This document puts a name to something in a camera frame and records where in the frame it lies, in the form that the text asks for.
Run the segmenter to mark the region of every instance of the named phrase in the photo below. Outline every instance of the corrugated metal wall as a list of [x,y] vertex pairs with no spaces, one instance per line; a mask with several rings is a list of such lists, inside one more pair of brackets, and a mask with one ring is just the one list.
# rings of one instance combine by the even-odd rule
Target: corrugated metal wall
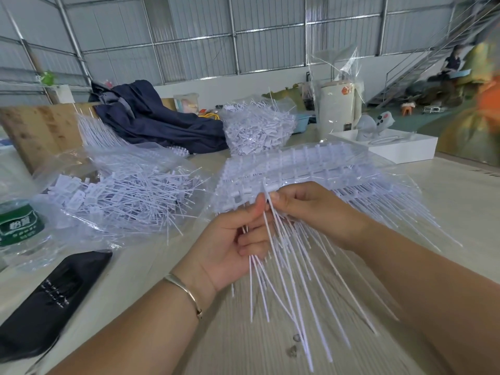
[[[303,66],[306,52],[353,44],[361,56],[427,49],[477,0],[387,0],[383,37],[385,0],[62,0],[63,9],[58,0],[3,1],[40,67],[83,87],[85,66],[97,81],[141,78],[158,85]],[[0,7],[0,80],[33,82],[34,76]],[[0,85],[6,100],[7,85]],[[39,93],[16,99],[43,98],[40,87],[24,89]]]

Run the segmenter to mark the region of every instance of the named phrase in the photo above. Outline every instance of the dark shirt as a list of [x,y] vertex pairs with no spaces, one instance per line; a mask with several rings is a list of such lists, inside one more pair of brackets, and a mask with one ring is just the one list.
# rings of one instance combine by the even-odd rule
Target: dark shirt
[[448,56],[448,57],[445,59],[445,61],[446,61],[446,62],[448,62],[448,64],[447,64],[447,65],[446,65],[446,67],[445,67],[445,71],[446,71],[447,69],[454,69],[454,70],[456,70],[456,71],[458,71],[458,70],[459,70],[459,68],[460,68],[460,63],[461,63],[460,58],[455,57],[455,56],[453,56],[453,55],[450,55],[450,56]]

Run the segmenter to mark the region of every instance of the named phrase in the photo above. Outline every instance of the table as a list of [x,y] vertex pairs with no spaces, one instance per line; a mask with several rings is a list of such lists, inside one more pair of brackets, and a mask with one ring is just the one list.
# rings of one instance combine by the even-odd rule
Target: table
[[[315,127],[295,135],[290,144],[311,142]],[[205,169],[217,171],[228,152],[196,155],[192,161]],[[442,158],[399,165],[419,184],[426,205],[445,231],[463,243],[445,255],[500,282],[498,221],[500,220],[500,177],[485,170]],[[189,249],[208,221],[199,218],[191,232],[171,240],[153,235],[143,244],[117,253],[97,281],[84,303],[73,316],[57,345],[47,355],[40,374],[47,372],[85,340],[131,305],[164,276]],[[319,340],[312,338],[313,361],[317,374],[446,374],[446,365],[421,335],[402,322],[393,320],[367,290],[346,261],[338,260],[339,271],[360,301],[370,311],[380,336],[374,336],[353,312],[351,302],[342,291],[331,292],[347,334],[352,340],[350,351],[328,329],[334,363],[329,364]],[[391,303],[386,291],[358,258],[351,258],[380,295]],[[0,273],[0,323],[52,271],[56,264],[12,280],[11,273]],[[176,374],[305,374],[308,366],[300,345],[297,357],[287,350],[295,343],[296,332],[286,315],[275,304],[270,305],[271,322],[267,323],[260,305],[253,323],[249,322],[248,278],[235,285],[235,298],[223,292],[209,310]],[[327,318],[320,313],[320,318]],[[35,359],[0,366],[5,375],[23,374]]]

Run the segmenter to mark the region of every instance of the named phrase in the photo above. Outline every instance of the white box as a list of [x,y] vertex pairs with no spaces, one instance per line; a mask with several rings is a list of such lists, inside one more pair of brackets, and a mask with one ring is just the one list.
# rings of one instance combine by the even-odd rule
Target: white box
[[[419,160],[428,160],[434,158],[436,150],[437,137],[431,137],[423,134],[413,134],[411,140],[399,140],[385,144],[368,144],[370,141],[356,141],[357,130],[348,130],[346,132],[330,133],[334,139],[340,139],[353,144],[366,147],[369,151],[380,155],[396,164],[416,162]],[[399,130],[386,129],[374,139],[385,138],[393,135],[409,134]]]

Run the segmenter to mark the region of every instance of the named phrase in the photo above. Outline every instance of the bracelet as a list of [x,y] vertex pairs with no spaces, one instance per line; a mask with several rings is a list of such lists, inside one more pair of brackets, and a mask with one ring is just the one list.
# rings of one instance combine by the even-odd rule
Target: bracelet
[[196,317],[198,317],[198,320],[201,320],[202,319],[202,315],[203,315],[203,311],[202,311],[202,309],[200,307],[198,307],[198,303],[196,302],[195,297],[192,295],[191,291],[187,289],[187,287],[185,286],[185,284],[178,277],[176,277],[173,273],[169,273],[163,279],[166,280],[169,283],[175,284],[176,286],[178,286],[179,288],[181,288],[182,290],[184,290],[189,295],[189,297],[191,298],[192,302],[195,305]]

